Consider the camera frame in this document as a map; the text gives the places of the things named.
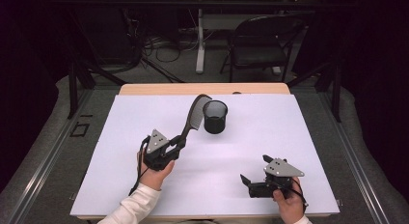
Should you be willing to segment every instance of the table leg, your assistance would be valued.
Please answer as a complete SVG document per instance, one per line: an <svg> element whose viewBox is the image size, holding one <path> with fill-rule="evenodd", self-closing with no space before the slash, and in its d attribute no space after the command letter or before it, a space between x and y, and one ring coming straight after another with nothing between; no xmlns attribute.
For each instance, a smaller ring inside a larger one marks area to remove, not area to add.
<svg viewBox="0 0 409 224"><path fill-rule="evenodd" d="M205 43L204 43L204 27L203 27L203 11L199 9L198 15L198 29L199 29L199 49L198 49L198 60L196 62L196 73L203 73L204 72L204 65L205 65Z"/></svg>

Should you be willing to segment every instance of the white sleeve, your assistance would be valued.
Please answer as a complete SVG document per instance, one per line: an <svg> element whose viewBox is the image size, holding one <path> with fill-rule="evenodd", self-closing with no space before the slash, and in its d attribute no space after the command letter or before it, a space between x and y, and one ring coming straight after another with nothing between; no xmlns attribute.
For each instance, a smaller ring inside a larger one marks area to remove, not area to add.
<svg viewBox="0 0 409 224"><path fill-rule="evenodd" d="M156 206L160 191L156 191L144 184L139 184L138 188L127 198L121 201L121 205L106 216L98 224L138 224Z"/></svg>
<svg viewBox="0 0 409 224"><path fill-rule="evenodd" d="M301 217L300 220L298 220L294 224L313 224L313 223L308 219L308 217L306 217L306 215L304 215L303 217Z"/></svg>

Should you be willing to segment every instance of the chair leg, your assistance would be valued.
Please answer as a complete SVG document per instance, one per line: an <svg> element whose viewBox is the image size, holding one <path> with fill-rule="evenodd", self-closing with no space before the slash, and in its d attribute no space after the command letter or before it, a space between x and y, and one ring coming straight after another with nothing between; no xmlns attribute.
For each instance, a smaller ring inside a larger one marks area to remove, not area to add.
<svg viewBox="0 0 409 224"><path fill-rule="evenodd" d="M226 63L228 62L229 56L230 52L228 52L228 55L226 56L225 61L223 62L222 68L220 69L220 73L223 73L223 69L225 68Z"/></svg>
<svg viewBox="0 0 409 224"><path fill-rule="evenodd" d="M229 82L232 82L232 62L231 62L230 72L229 72Z"/></svg>
<svg viewBox="0 0 409 224"><path fill-rule="evenodd" d="M292 43L288 45L288 52L286 53L286 65L284 66L283 74L282 74L282 82L286 80L286 69L288 68L289 58L291 57L292 51Z"/></svg>

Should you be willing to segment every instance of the black curtain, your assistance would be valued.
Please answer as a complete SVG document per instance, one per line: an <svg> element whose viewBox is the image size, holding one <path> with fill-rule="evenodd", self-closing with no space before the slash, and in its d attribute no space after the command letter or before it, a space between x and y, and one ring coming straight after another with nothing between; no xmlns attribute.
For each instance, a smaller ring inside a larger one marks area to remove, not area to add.
<svg viewBox="0 0 409 224"><path fill-rule="evenodd" d="M346 47L341 51L341 85L355 97L370 153L409 201L405 183L409 180L409 116L405 107L409 104L409 0L327 1L359 1L361 7L354 13L318 13L293 70L306 73L340 53L340 46Z"/></svg>
<svg viewBox="0 0 409 224"><path fill-rule="evenodd" d="M30 151L68 75L70 56L41 0L0 0L0 189Z"/></svg>

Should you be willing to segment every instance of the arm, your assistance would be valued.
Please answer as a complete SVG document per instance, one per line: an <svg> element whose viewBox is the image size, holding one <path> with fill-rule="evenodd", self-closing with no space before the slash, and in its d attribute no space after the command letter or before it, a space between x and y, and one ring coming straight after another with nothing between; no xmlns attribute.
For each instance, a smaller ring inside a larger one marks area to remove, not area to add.
<svg viewBox="0 0 409 224"><path fill-rule="evenodd" d="M172 172L175 162L172 160L162 171L148 169L143 162L142 160L141 171L145 174L141 176L138 188L129 197L123 199L114 212L98 222L99 224L137 224L156 206L163 180Z"/></svg>
<svg viewBox="0 0 409 224"><path fill-rule="evenodd" d="M114 212L98 223L139 223L156 206L159 196L160 191L140 183L132 195L123 199L120 206Z"/></svg>
<svg viewBox="0 0 409 224"><path fill-rule="evenodd" d="M295 182L292 183L292 188L302 193L299 179L293 179ZM312 224L304 215L303 201L298 195L290 193L289 197L285 199L282 191L277 189L273 192L273 198L279 205L280 216L286 224Z"/></svg>

